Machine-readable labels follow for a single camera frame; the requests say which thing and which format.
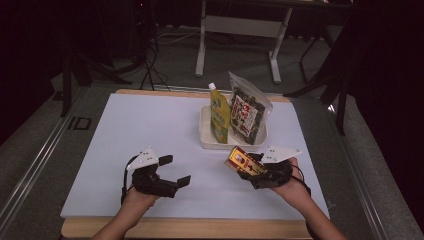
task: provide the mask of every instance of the human arm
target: human arm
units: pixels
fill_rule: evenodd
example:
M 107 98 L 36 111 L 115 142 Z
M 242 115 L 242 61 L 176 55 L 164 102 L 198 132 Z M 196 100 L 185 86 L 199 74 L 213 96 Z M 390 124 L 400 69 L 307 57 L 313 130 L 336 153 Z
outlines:
M 125 233 L 137 225 L 140 218 L 153 206 L 158 196 L 138 192 L 135 188 L 128 190 L 125 200 L 112 220 L 97 232 L 92 240 L 121 240 Z
M 296 158 L 290 158 L 293 167 L 292 175 L 298 179 L 302 179 L 298 170 Z M 336 226 L 327 218 L 327 216 L 318 207 L 311 198 L 306 188 L 298 181 L 290 179 L 290 181 L 280 187 L 272 189 L 280 195 L 290 206 L 295 208 L 302 214 L 312 231 L 323 240 L 344 240 L 347 239 Z

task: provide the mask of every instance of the chair leg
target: chair leg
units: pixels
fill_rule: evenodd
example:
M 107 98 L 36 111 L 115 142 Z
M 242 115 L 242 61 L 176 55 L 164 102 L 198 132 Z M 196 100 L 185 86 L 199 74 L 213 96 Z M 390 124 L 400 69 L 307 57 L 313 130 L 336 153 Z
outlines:
M 312 46 L 315 44 L 316 41 L 318 41 L 318 38 L 314 38 L 314 40 L 312 41 L 312 43 L 309 44 L 308 48 L 303 53 L 302 57 L 300 57 L 300 61 L 299 61 L 300 71 L 302 73 L 303 80 L 306 83 L 309 83 L 310 80 L 308 81 L 308 79 L 306 78 L 305 68 L 303 67 L 303 58 L 305 58 L 306 54 L 309 52 L 309 50 L 312 48 Z

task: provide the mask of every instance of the robotic hand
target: robotic hand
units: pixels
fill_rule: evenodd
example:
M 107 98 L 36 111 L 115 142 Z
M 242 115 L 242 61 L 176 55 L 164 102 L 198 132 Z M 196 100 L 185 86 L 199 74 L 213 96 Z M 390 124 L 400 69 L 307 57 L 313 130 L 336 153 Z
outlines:
M 178 189 L 185 187 L 190 184 L 191 176 L 186 176 L 177 180 L 177 182 L 171 182 L 163 180 L 156 173 L 159 166 L 172 162 L 172 155 L 166 155 L 157 158 L 152 149 L 147 148 L 138 156 L 134 156 L 128 162 L 125 169 L 124 186 L 122 188 L 121 203 L 125 199 L 127 190 L 127 173 L 129 170 L 135 169 L 132 174 L 132 187 L 137 191 L 161 196 L 174 198 Z
M 265 171 L 252 175 L 242 169 L 238 169 L 237 173 L 241 179 L 250 181 L 255 189 L 280 187 L 288 183 L 290 179 L 294 179 L 300 182 L 311 194 L 311 189 L 304 182 L 302 171 L 298 168 L 302 179 L 292 175 L 293 167 L 296 166 L 293 166 L 288 159 L 300 153 L 299 150 L 278 147 L 268 148 L 265 154 L 249 153 L 247 154 L 248 157 L 256 163 L 262 164 Z

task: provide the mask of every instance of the gold package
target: gold package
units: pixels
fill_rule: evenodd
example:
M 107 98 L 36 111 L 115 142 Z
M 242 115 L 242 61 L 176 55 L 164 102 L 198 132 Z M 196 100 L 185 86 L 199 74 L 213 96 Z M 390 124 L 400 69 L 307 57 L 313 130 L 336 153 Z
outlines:
M 225 164 L 235 172 L 243 171 L 251 176 L 266 172 L 264 165 L 253 159 L 248 153 L 237 146 L 232 149 Z

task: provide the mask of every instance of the clear plastic lid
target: clear plastic lid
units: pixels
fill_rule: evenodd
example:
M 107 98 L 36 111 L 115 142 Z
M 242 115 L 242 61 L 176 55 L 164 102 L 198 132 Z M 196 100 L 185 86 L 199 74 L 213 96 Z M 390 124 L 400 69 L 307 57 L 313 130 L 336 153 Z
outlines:
M 214 89 L 216 89 L 216 87 L 215 87 L 215 83 L 209 83 L 209 89 L 210 90 L 214 90 Z

